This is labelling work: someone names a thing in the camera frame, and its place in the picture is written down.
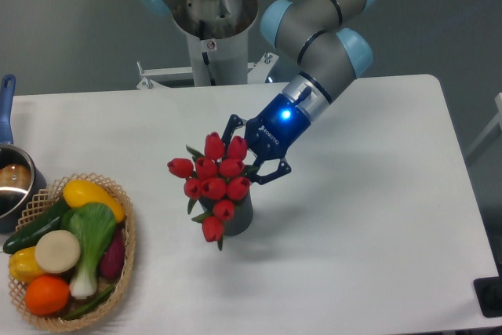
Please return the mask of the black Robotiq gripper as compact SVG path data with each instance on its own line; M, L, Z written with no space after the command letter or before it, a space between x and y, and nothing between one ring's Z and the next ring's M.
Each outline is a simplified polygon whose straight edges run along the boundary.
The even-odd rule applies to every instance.
M232 114L221 140L227 150L235 130L246 127L245 140L248 149L256 156L249 179L252 183L265 185L291 173L291 165L284 157L289 147L310 125L308 117L286 96L279 94L262 112L248 121ZM259 174L264 162L275 159L279 159L275 171Z

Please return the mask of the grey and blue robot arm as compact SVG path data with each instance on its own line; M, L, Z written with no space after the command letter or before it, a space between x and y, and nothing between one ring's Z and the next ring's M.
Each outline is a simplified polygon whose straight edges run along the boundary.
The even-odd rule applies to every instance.
M366 40L345 27L375 0L273 2L260 12L257 0L142 0L172 16L185 34L197 86L244 84L248 80L248 33L259 24L267 42L296 62L299 73L256 117L231 116L228 143L237 128L255 160L253 183L289 173L286 152L311 123L372 63Z

